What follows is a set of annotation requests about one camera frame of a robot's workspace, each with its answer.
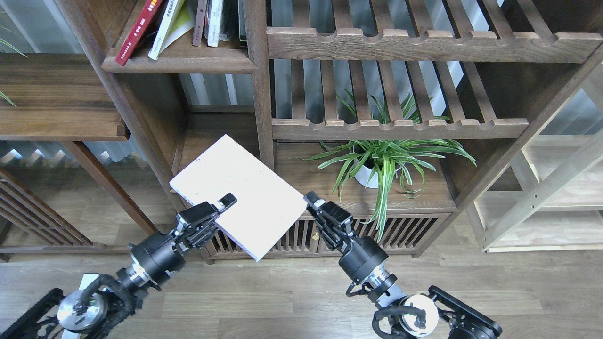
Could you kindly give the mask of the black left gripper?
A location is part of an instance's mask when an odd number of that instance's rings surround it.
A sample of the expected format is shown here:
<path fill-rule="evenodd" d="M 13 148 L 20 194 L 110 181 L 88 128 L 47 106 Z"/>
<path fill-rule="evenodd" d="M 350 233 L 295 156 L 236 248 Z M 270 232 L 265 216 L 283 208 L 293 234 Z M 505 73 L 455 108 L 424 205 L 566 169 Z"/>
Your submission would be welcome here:
<path fill-rule="evenodd" d="M 217 218 L 236 202 L 228 193 L 217 202 L 202 202 L 178 213 L 171 235 L 157 232 L 133 246 L 128 279 L 140 288 L 161 287 L 185 266 L 183 253 L 205 248 L 218 231 Z"/>

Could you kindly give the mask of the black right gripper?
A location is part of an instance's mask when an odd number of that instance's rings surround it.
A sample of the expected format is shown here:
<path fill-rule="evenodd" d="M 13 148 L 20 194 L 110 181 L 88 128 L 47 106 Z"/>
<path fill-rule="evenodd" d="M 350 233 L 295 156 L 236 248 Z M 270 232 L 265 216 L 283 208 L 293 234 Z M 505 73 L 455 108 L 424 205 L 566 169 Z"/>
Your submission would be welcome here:
<path fill-rule="evenodd" d="M 342 256 L 339 266 L 355 285 L 359 285 L 387 258 L 386 252 L 371 237 L 356 237 L 353 216 L 334 202 L 325 202 L 314 191 L 303 196 L 307 211 L 318 223 L 317 228 L 329 249 Z"/>

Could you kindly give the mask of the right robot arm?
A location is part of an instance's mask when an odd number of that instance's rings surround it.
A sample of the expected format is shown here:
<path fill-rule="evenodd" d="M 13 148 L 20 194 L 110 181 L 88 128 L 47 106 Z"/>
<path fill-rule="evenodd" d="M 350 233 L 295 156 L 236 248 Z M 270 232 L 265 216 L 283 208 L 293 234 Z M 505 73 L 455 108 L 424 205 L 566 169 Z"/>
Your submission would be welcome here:
<path fill-rule="evenodd" d="M 313 191 L 304 200 L 327 246 L 341 253 L 339 266 L 351 279 L 345 294 L 366 295 L 375 303 L 371 326 L 380 338 L 426 337 L 439 320 L 450 326 L 450 339 L 496 339 L 502 334 L 497 322 L 439 287 L 431 286 L 428 295 L 405 294 L 396 276 L 385 270 L 386 252 L 371 237 L 357 236 L 351 214 Z"/>

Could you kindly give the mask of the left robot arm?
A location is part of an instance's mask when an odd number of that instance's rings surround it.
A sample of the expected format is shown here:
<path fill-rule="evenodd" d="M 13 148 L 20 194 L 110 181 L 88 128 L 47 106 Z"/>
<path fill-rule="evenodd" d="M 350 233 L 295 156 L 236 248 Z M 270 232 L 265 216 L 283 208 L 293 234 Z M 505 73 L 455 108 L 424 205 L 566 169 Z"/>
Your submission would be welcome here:
<path fill-rule="evenodd" d="M 64 296 L 54 288 L 15 321 L 3 339 L 47 339 L 62 326 L 87 339 L 104 339 L 118 324 L 142 308 L 148 288 L 160 287 L 185 266 L 189 249 L 202 249 L 218 231 L 217 218 L 237 202 L 228 193 L 217 202 L 203 202 L 177 214 L 168 234 L 157 232 L 131 248 L 133 264 L 116 277 L 101 274 L 86 288 Z"/>

